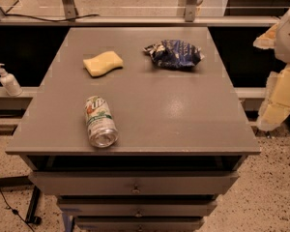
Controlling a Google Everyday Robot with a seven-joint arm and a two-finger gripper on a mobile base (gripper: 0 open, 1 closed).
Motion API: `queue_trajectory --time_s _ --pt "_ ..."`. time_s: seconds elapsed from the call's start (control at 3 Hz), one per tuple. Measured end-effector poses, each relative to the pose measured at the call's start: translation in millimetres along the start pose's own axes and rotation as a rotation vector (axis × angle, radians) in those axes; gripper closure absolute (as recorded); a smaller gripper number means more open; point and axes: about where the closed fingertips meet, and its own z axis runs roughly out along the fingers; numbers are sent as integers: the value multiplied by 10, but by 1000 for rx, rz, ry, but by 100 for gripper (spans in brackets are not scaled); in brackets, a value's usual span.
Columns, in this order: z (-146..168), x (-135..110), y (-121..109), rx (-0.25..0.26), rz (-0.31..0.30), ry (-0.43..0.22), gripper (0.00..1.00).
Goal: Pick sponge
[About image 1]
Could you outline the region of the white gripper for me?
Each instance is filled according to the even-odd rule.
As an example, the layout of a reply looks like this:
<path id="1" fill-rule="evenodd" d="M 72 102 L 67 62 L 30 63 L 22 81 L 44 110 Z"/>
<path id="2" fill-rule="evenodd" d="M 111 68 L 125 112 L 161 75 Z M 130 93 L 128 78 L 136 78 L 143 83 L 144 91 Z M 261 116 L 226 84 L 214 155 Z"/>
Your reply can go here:
<path id="1" fill-rule="evenodd" d="M 261 131 L 273 131 L 290 115 L 290 9 L 253 46 L 275 49 L 275 57 L 287 63 L 281 72 L 270 72 L 266 82 L 265 99 L 258 111 L 256 126 Z"/>

